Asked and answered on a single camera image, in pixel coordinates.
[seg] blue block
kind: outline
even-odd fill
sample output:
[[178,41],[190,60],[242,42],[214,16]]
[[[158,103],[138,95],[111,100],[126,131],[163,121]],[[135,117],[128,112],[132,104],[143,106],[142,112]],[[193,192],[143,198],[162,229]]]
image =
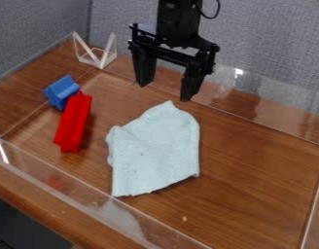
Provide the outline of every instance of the blue block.
[[66,75],[44,90],[44,93],[49,98],[51,105],[63,111],[68,104],[68,98],[78,94],[79,90],[80,85],[74,81],[71,75]]

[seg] black floor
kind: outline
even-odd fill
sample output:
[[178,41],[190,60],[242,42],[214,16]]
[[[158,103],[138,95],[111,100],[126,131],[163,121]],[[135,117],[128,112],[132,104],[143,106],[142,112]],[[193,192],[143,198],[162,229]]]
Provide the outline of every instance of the black floor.
[[0,249],[70,249],[71,243],[0,199]]

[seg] red rectangular block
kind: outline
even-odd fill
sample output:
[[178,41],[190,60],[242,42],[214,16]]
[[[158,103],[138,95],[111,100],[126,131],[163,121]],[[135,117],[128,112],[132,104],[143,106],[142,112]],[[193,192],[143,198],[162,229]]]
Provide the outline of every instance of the red rectangular block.
[[68,99],[68,106],[55,137],[55,143],[61,146],[61,152],[79,151],[91,104],[92,96],[84,95],[82,91]]

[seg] clear plastic stand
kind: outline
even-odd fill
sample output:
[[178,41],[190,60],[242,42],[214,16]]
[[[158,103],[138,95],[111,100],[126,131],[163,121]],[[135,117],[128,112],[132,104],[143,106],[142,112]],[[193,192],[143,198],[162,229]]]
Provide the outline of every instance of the clear plastic stand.
[[106,49],[90,48],[76,32],[72,33],[75,52],[82,63],[104,69],[116,59],[116,37],[111,34]]

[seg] white cloth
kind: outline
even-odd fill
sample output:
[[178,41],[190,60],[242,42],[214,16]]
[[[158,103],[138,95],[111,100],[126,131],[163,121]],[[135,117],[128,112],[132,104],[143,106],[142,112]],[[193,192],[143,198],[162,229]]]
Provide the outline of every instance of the white cloth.
[[107,136],[114,196],[136,196],[199,176],[201,127],[171,101]]

